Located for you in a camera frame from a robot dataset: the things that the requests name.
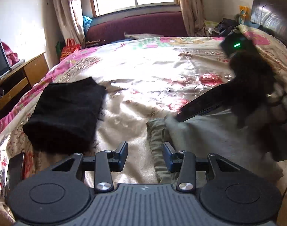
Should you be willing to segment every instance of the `wooden cabinet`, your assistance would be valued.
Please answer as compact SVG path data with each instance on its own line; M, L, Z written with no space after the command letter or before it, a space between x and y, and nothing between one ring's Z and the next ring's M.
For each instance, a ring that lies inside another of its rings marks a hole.
M19 99L48 72L44 53L19 65L0 79L4 96L0 99L0 119L6 116Z

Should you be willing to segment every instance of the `folded black clothing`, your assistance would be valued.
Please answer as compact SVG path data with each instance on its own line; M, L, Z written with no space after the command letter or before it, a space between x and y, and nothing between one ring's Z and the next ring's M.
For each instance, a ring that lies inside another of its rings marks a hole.
M50 83L23 126L35 150L72 154L89 151L106 89L91 77Z

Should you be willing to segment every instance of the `headboard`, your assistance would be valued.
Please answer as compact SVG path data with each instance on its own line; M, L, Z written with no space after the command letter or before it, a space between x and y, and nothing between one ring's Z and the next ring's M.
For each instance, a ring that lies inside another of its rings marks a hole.
M254 0L250 20L287 46L287 0Z

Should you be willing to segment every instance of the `window sill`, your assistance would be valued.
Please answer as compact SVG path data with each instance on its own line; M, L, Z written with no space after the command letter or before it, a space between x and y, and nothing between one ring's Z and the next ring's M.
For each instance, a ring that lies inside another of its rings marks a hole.
M112 13L103 14L98 17L92 18L90 26L98 25L116 19L123 19L129 16L136 16L150 13L161 13L161 12L180 12L180 11L181 8L179 4L129 8L120 11L115 11Z

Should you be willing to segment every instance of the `wooden drawer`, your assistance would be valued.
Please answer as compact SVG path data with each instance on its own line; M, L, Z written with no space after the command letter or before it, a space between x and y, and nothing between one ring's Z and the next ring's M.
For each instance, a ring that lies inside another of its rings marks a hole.
M32 87L46 75L48 70L49 69L43 54L24 66L26 77L28 78L28 81Z
M27 86L28 80L25 77L22 81L20 81L16 86L14 86L6 95L4 95L0 99L0 111L2 108L11 101L13 97L15 97L25 86Z

